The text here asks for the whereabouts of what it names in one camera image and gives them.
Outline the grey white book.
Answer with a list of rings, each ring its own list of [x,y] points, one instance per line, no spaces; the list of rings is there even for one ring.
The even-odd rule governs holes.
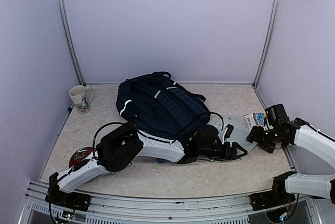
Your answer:
[[[233,142],[238,143],[242,148],[244,148],[247,151],[247,154],[250,154],[250,152],[256,147],[256,143],[249,143],[246,141],[247,136],[250,133],[250,130],[245,127],[243,124],[239,123],[237,120],[232,118],[230,115],[223,116],[224,124],[222,124],[221,119],[218,119],[216,121],[211,121],[209,124],[213,125],[217,128],[219,131],[219,139],[221,143],[224,143],[226,141],[230,142],[232,146]],[[233,126],[233,131],[229,138],[225,139],[224,135],[226,133],[226,127],[227,125]]]

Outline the navy blue student backpack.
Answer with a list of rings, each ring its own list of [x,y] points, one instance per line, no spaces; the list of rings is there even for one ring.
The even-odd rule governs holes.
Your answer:
[[[118,86],[120,116],[150,135],[179,140],[191,137],[209,123],[206,98],[189,92],[169,72],[127,79]]]

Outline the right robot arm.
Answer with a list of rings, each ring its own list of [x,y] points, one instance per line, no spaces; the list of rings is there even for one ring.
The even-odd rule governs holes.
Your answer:
[[[294,170],[275,176],[269,191],[252,194],[252,209],[292,203],[299,195],[334,202],[334,138],[301,118],[291,120],[283,104],[268,107],[265,113],[270,128],[254,126],[247,141],[267,153],[279,143],[288,150]]]

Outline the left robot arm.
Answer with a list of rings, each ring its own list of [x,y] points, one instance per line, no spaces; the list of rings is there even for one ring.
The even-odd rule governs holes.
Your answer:
[[[230,124],[220,130],[204,125],[189,134],[179,133],[173,139],[164,139],[141,131],[133,123],[120,123],[118,128],[102,137],[99,144],[77,150],[67,170],[50,175],[45,201],[74,211],[87,211],[91,197],[75,189],[100,175],[124,170],[136,157],[176,164],[193,163],[198,159],[210,162],[239,159],[248,151],[236,141],[227,140],[233,129]]]

